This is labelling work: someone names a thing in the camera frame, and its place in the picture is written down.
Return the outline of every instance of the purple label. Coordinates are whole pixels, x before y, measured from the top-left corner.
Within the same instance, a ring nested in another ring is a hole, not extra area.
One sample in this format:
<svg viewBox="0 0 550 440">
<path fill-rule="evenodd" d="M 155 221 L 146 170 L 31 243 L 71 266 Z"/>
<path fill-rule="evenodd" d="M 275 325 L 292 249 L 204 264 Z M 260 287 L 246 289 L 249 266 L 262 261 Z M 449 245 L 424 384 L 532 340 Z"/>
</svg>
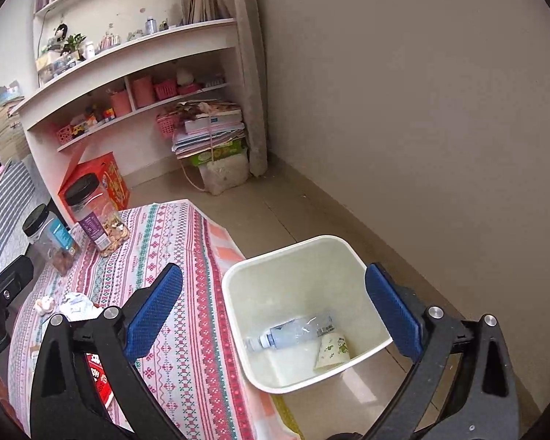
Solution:
<svg viewBox="0 0 550 440">
<path fill-rule="evenodd" d="M 81 220 L 80 225 L 92 241 L 96 241 L 104 235 L 104 228 L 94 212 L 91 212 L 87 217 Z"/>
</svg>

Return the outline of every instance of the green box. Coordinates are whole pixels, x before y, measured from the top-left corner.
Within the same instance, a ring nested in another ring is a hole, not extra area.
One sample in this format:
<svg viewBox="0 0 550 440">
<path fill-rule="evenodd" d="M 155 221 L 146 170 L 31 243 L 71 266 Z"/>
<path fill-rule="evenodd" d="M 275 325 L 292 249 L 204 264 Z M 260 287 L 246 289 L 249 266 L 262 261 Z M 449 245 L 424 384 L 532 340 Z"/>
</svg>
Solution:
<svg viewBox="0 0 550 440">
<path fill-rule="evenodd" d="M 214 160 L 217 161 L 226 157 L 230 157 L 231 155 L 240 154 L 242 150 L 242 139 L 230 140 L 229 142 L 214 147 Z M 189 157 L 189 161 L 194 167 L 199 167 L 200 165 L 206 164 L 211 160 L 211 150 L 200 152 L 199 154 L 194 154 Z"/>
</svg>

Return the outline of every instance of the transparent jar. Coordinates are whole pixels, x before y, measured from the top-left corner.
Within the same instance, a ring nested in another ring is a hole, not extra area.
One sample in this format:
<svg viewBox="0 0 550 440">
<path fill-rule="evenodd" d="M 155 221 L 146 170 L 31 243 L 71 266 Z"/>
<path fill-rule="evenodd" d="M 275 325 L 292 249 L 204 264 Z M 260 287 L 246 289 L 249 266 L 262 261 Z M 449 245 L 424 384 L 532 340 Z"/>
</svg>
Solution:
<svg viewBox="0 0 550 440">
<path fill-rule="evenodd" d="M 65 276 L 79 255 L 80 246 L 59 218 L 42 203 L 27 217 L 22 230 L 42 256 Z"/>
<path fill-rule="evenodd" d="M 95 173 L 80 177 L 65 191 L 65 201 L 101 256 L 109 256 L 130 233 Z"/>
</svg>

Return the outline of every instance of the black jar lid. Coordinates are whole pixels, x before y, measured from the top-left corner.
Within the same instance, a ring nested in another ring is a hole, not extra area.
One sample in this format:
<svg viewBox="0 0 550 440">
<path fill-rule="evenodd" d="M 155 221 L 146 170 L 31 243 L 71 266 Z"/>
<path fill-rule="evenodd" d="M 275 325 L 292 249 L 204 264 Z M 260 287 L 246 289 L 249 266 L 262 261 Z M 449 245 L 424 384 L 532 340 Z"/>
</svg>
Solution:
<svg viewBox="0 0 550 440">
<path fill-rule="evenodd" d="M 33 236 L 49 216 L 47 205 L 42 203 L 36 207 L 22 224 L 22 230 L 26 236 Z"/>
<path fill-rule="evenodd" d="M 65 201 L 69 206 L 74 206 L 82 203 L 86 198 L 94 193 L 95 189 L 100 185 L 100 181 L 95 173 L 87 173 L 65 191 Z"/>
</svg>

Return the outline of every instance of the metal screw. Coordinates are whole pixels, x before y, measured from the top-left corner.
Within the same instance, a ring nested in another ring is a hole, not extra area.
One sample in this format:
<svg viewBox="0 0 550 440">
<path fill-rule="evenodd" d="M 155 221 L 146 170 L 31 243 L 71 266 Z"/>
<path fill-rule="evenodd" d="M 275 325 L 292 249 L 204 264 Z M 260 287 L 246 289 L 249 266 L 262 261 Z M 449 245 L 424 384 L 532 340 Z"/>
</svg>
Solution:
<svg viewBox="0 0 550 440">
<path fill-rule="evenodd" d="M 106 311 L 104 311 L 104 317 L 106 319 L 114 319 L 116 316 L 118 316 L 118 308 L 116 306 L 106 308 Z"/>
<path fill-rule="evenodd" d="M 51 317 L 51 324 L 53 326 L 59 326 L 63 322 L 63 316 L 61 314 L 56 314 Z"/>
<path fill-rule="evenodd" d="M 487 316 L 485 316 L 485 323 L 491 327 L 497 326 L 497 318 L 491 314 L 487 314 Z"/>
<path fill-rule="evenodd" d="M 428 309 L 428 314 L 434 319 L 441 319 L 444 316 L 444 311 L 440 307 L 432 306 Z"/>
</svg>

